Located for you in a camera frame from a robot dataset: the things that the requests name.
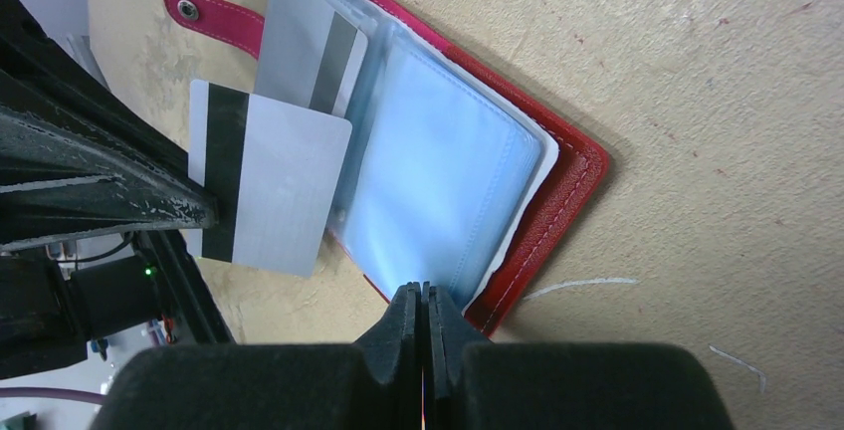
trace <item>black metal frame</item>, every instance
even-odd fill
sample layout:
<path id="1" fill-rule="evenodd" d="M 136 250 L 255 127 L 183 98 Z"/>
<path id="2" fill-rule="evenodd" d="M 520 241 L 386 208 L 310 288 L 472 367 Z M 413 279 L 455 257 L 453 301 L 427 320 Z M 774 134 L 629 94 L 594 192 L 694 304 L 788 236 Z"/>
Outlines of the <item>black metal frame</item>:
<path id="1" fill-rule="evenodd" d="M 233 343 L 219 309 L 178 231 L 138 233 L 135 251 L 155 266 L 164 316 L 178 343 Z"/>
<path id="2" fill-rule="evenodd" d="M 111 233 L 209 227 L 187 153 L 0 0 L 0 251 Z"/>

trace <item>scratched tabletop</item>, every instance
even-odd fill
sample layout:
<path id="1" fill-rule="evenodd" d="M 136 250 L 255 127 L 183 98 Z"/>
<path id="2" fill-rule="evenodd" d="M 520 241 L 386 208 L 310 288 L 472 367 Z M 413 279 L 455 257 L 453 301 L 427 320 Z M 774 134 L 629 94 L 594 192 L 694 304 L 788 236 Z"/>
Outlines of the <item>scratched tabletop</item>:
<path id="1" fill-rule="evenodd" d="M 191 79 L 252 88 L 161 0 L 90 1 L 112 90 L 182 146 Z M 496 339 L 670 342 L 739 428 L 840 428 L 844 0 L 398 1 L 612 154 Z M 309 280 L 200 267 L 242 342 L 352 340 L 384 310 L 330 241 Z"/>

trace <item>wallet strap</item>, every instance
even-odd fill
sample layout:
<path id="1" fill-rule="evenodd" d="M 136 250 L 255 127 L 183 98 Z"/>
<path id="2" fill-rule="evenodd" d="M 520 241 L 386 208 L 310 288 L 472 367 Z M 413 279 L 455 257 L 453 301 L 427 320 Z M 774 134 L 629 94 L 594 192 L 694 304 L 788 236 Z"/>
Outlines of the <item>wallet strap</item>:
<path id="1" fill-rule="evenodd" d="M 170 17 L 184 28 L 225 42 L 258 60 L 264 17 L 225 0 L 164 0 Z"/>
<path id="2" fill-rule="evenodd" d="M 179 1 L 164 0 L 164 3 L 180 25 L 231 44 L 258 59 L 264 28 L 264 18 L 259 14 L 223 0 L 187 0 L 198 11 L 198 17 L 190 20 L 180 12 Z M 597 189 L 609 167 L 609 155 L 592 138 L 449 42 L 394 0 L 371 1 L 524 111 L 559 145 L 559 159 L 527 206 L 504 262 L 466 309 L 466 320 L 490 335 Z"/>

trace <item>white stitching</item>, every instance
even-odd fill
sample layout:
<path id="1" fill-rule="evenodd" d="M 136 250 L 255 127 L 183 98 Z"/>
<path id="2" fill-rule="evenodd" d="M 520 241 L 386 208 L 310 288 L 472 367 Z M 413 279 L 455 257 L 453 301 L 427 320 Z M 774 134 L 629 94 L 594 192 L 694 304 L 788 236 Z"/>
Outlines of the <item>white stitching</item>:
<path id="1" fill-rule="evenodd" d="M 574 150 L 574 147 L 572 145 L 563 141 L 562 138 L 560 138 L 556 133 L 549 130 L 548 128 L 546 128 L 541 123 L 539 123 L 539 126 L 541 126 L 542 129 L 544 129 L 545 131 L 550 133 L 552 136 L 559 139 L 562 142 L 562 144 L 564 144 L 566 147 Z M 586 159 L 582 154 L 580 154 L 576 150 L 574 151 L 574 154 L 576 154 L 578 157 L 585 159 L 585 161 L 586 161 L 586 168 L 583 170 L 583 174 L 581 174 L 580 177 L 577 178 L 577 182 L 574 184 L 574 189 L 571 190 L 571 193 L 568 195 L 567 198 L 565 198 L 565 201 L 562 202 L 562 206 L 560 206 L 559 211 L 557 211 L 556 216 L 554 216 L 553 221 L 551 221 L 551 223 L 548 225 L 548 228 L 545 230 L 545 233 L 542 234 L 542 237 L 539 238 L 539 241 L 536 242 L 536 245 L 533 246 L 533 249 L 530 250 L 530 254 L 527 255 L 527 257 L 525 258 L 525 261 L 522 263 L 522 266 L 519 268 L 519 271 L 516 272 L 516 275 L 513 277 L 513 280 L 510 282 L 510 285 L 507 287 L 507 289 L 504 291 L 504 293 L 502 294 L 499 301 L 496 303 L 496 306 L 493 308 L 493 311 L 490 313 L 490 316 L 487 318 L 487 321 L 484 322 L 484 326 L 481 329 L 482 332 L 486 333 L 487 328 L 490 326 L 490 322 L 496 316 L 496 313 L 498 312 L 499 307 L 501 306 L 502 302 L 507 297 L 507 295 L 510 293 L 510 290 L 513 288 L 513 285 L 516 283 L 516 281 L 519 280 L 519 277 L 522 275 L 522 272 L 524 272 L 525 268 L 528 266 L 528 263 L 530 262 L 530 258 L 532 258 L 534 254 L 536 254 L 536 250 L 538 250 L 539 247 L 542 245 L 542 243 L 545 242 L 545 239 L 547 239 L 548 234 L 551 231 L 551 228 L 553 228 L 554 225 L 556 225 L 556 222 L 559 221 L 559 218 L 560 218 L 560 216 L 562 216 L 562 213 L 564 211 L 566 211 L 566 206 L 568 205 L 568 202 L 571 200 L 571 198 L 574 197 L 574 193 L 577 191 L 577 188 L 579 188 L 580 184 L 583 183 L 583 180 L 586 179 L 586 174 L 589 173 L 589 160 Z"/>
<path id="2" fill-rule="evenodd" d="M 211 2 L 215 5 L 219 5 L 220 7 L 223 7 L 225 9 L 231 9 L 235 12 L 243 14 L 243 15 L 251 18 L 252 20 L 255 20 L 256 22 L 260 22 L 262 24 L 264 23 L 264 17 L 260 16 L 258 13 L 254 12 L 252 10 L 249 10 L 245 7 L 235 6 L 234 4 L 228 4 L 228 3 L 224 2 L 223 0 L 206 0 L 206 1 Z"/>

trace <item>pink strap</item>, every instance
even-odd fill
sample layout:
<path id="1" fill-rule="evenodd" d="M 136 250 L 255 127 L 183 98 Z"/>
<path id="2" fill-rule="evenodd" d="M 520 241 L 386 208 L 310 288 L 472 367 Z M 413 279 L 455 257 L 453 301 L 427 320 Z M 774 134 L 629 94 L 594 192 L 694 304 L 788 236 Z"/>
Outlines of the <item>pink strap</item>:
<path id="1" fill-rule="evenodd" d="M 181 1 L 196 7 L 195 15 L 188 14 L 193 20 L 179 11 Z M 225 0 L 164 0 L 164 6 L 182 27 L 237 47 L 258 60 L 264 33 L 264 17 L 258 13 Z"/>

